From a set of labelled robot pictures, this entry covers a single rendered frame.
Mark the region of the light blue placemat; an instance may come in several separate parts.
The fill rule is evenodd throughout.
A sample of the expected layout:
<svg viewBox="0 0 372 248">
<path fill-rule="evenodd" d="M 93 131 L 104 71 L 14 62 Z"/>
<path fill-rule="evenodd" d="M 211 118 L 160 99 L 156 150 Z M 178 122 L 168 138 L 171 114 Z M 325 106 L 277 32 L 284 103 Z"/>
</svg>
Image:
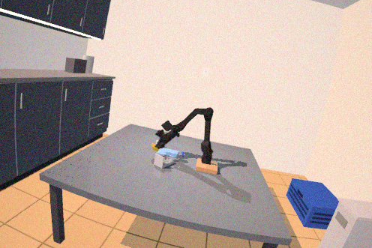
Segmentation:
<svg viewBox="0 0 372 248">
<path fill-rule="evenodd" d="M 158 154 L 162 154 L 162 155 L 165 155 L 165 156 L 168 156 L 168 157 L 176 158 L 177 155 L 178 155 L 178 151 L 171 150 L 171 149 L 168 149 L 168 148 L 161 148 L 159 150 Z"/>
</svg>

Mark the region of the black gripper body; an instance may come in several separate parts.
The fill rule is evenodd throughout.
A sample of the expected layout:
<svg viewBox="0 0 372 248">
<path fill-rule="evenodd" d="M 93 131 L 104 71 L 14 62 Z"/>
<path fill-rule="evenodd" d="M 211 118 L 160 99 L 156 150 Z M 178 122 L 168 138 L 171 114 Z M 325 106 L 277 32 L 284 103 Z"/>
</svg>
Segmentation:
<svg viewBox="0 0 372 248">
<path fill-rule="evenodd" d="M 162 140 L 164 140 L 166 144 L 173 139 L 170 133 L 163 134 L 161 137 L 163 137 Z"/>
</svg>

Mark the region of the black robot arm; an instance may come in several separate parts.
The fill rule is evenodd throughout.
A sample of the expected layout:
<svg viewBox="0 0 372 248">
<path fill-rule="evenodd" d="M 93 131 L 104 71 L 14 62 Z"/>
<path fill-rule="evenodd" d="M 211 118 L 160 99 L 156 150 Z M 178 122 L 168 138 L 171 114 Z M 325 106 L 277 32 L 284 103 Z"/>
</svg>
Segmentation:
<svg viewBox="0 0 372 248">
<path fill-rule="evenodd" d="M 203 152 L 202 156 L 202 163 L 211 165 L 211 159 L 212 159 L 212 144 L 210 141 L 210 135 L 211 135 L 211 121 L 213 116 L 214 110 L 213 108 L 209 107 L 207 109 L 199 109 L 196 108 L 192 111 L 189 116 L 187 116 L 183 121 L 178 123 L 177 125 L 171 125 L 169 121 L 164 122 L 161 126 L 165 129 L 165 131 L 169 131 L 169 133 L 172 135 L 172 138 L 174 137 L 180 137 L 180 133 L 187 125 L 189 121 L 191 121 L 197 114 L 204 115 L 205 119 L 205 135 L 204 135 L 204 142 L 201 143 L 201 149 Z M 159 138 L 161 135 L 164 134 L 164 130 L 158 130 L 156 132 L 156 136 Z"/>
</svg>

